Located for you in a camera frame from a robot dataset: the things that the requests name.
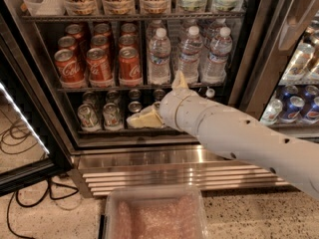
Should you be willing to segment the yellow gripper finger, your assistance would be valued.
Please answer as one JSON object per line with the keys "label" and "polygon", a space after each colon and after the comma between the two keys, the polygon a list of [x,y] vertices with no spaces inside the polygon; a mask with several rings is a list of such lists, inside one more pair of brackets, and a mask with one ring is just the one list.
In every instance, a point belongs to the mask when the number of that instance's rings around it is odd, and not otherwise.
{"label": "yellow gripper finger", "polygon": [[159,128],[163,126],[160,114],[154,106],[148,106],[140,112],[128,117],[127,123],[133,128]]}
{"label": "yellow gripper finger", "polygon": [[188,88],[188,84],[187,84],[187,81],[184,77],[184,74],[181,70],[177,70],[175,72],[175,77],[174,77],[174,80],[171,84],[171,87],[174,89],[174,90],[177,90],[177,89],[187,89]]}

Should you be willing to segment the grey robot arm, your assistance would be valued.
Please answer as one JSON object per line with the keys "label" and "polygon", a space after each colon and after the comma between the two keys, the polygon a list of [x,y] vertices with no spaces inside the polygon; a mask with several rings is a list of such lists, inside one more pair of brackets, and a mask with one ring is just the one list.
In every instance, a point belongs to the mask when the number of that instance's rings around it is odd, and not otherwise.
{"label": "grey robot arm", "polygon": [[191,90],[178,72],[159,107],[127,118],[134,127],[163,125],[195,137],[207,150],[270,171],[319,198],[319,144],[277,132],[254,117]]}

